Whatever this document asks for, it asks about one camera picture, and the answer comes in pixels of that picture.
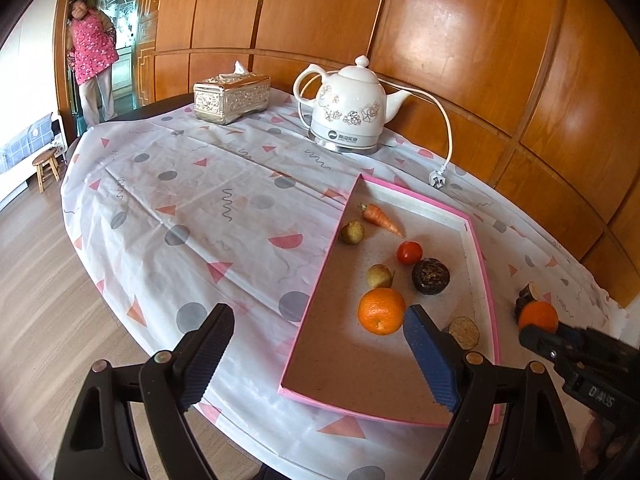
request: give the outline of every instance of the white ceramic teapot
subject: white ceramic teapot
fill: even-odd
[[[335,151],[341,151],[339,147],[355,152],[375,150],[384,124],[396,116],[400,105],[411,95],[406,90],[385,94],[368,64],[369,59],[360,56],[355,65],[332,75],[311,64],[293,83],[296,99],[313,108],[311,125],[301,120],[313,136],[325,141],[319,144]],[[311,73],[319,73],[322,86],[315,99],[305,99],[300,95],[300,84]]]

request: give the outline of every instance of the kettle lid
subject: kettle lid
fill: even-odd
[[[355,65],[343,67],[338,74],[365,83],[379,83],[378,76],[367,68],[368,65],[369,59],[367,59],[367,56],[358,56]]]

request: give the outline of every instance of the yellow-green fruit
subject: yellow-green fruit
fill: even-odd
[[[340,238],[351,245],[359,244],[364,238],[364,227],[357,220],[353,220],[340,230]]]
[[[382,264],[375,264],[367,270],[367,283],[371,288],[390,288],[393,282],[393,274]]]

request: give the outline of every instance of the patterned tablecloth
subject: patterned tablecloth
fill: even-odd
[[[430,134],[445,135],[444,126]],[[503,364],[533,358],[519,346],[511,315],[529,281],[563,322],[613,333],[624,323],[590,273],[508,200],[453,165],[446,186],[435,190],[425,181],[439,156],[388,130],[381,142],[371,156],[327,152],[303,136],[291,97],[272,90],[267,111],[229,126],[198,120],[190,106],[100,124],[81,138],[63,182],[68,235],[146,352],[173,348],[218,302],[233,308],[236,333],[198,408],[293,480],[418,479],[444,434],[277,394],[346,195],[362,172],[474,218]],[[586,410],[563,394],[562,402],[581,442]],[[488,432],[478,478],[498,431]]]

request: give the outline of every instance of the pink cardboard box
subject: pink cardboard box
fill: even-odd
[[[402,239],[362,220],[359,205],[382,208],[405,234],[450,271],[436,296],[417,292],[412,266],[396,259]],[[360,220],[364,240],[347,245],[340,227]],[[351,191],[334,241],[300,325],[279,392],[300,402],[348,415],[405,424],[443,427],[451,414],[433,395],[402,334],[377,336],[361,327],[360,298],[369,290],[367,269],[384,264],[395,271],[393,287],[406,304],[421,304],[443,329],[457,316],[473,319],[480,331],[474,350],[499,364],[494,306],[478,240],[469,217],[410,190],[362,174]],[[492,422],[497,422],[498,409]]]

